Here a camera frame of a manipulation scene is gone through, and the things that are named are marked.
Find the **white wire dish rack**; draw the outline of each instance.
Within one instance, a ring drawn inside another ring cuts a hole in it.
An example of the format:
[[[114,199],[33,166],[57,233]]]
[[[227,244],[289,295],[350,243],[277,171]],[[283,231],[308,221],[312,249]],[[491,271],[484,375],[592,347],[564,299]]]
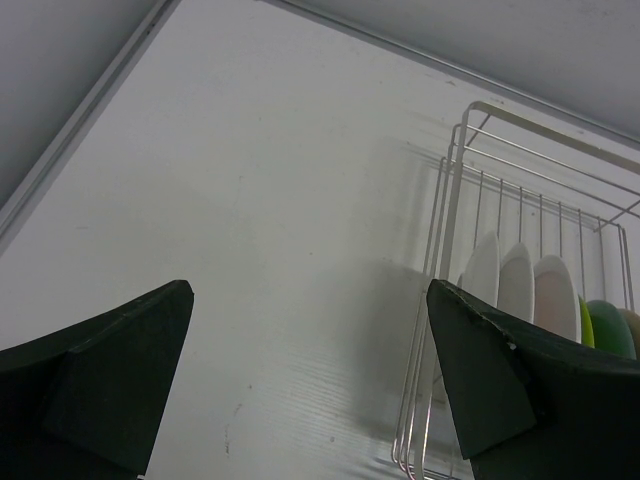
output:
[[[473,478],[459,453],[426,312],[430,279],[456,283],[476,242],[560,255],[586,300],[634,309],[629,240],[640,233],[640,164],[502,108],[475,102],[453,128],[437,182],[422,291],[392,460],[411,479]]]

